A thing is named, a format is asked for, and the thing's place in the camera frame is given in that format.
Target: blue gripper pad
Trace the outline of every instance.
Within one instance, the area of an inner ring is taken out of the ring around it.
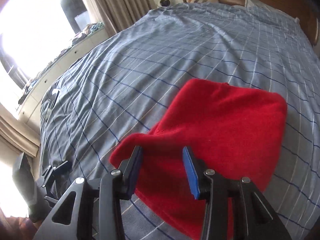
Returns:
[[[195,196],[195,199],[199,199],[199,196],[200,196],[199,178],[196,173],[196,169],[193,165],[193,162],[191,160],[187,147],[184,147],[182,150],[182,160],[183,160],[184,168],[187,173],[191,193]]]

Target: bedsheet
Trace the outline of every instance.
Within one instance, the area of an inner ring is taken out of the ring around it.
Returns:
[[[47,91],[42,168],[72,161],[70,174],[55,184],[57,196],[79,176],[101,177],[113,169],[108,158],[116,145],[128,134],[149,131],[192,78],[276,92],[288,115],[264,195],[292,239],[302,239],[320,215],[319,66],[299,25],[275,12],[212,3],[151,10],[74,63]],[[46,122],[55,88],[60,95]],[[136,196],[121,208],[128,239],[188,239]]]

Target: red fabric corner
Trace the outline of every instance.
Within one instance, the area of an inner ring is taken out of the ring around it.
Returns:
[[[229,179],[248,176],[263,191],[276,167],[287,114],[276,93],[192,79],[148,134],[125,138],[110,157],[118,167],[135,145],[143,148],[136,195],[158,216],[192,239],[199,239],[204,201],[193,198],[182,148]],[[232,236],[229,208],[228,236]]]

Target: curtain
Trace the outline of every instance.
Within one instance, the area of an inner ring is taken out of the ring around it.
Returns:
[[[0,141],[4,143],[12,152],[17,154],[25,152],[31,157],[37,155],[40,146],[39,135],[23,122],[17,120],[0,103]],[[6,153],[0,149],[0,159],[7,158]]]
[[[154,0],[83,0],[94,22],[102,21],[111,37],[130,27],[151,9]]]

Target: red cloth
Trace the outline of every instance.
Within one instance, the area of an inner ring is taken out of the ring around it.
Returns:
[[[182,148],[191,146],[197,158],[226,178],[248,176],[263,191],[279,158],[286,114],[287,104],[276,93],[192,79],[161,121],[148,134],[125,138],[110,162],[118,167],[135,145],[142,146],[136,195],[165,222],[199,239],[205,202],[190,192]]]

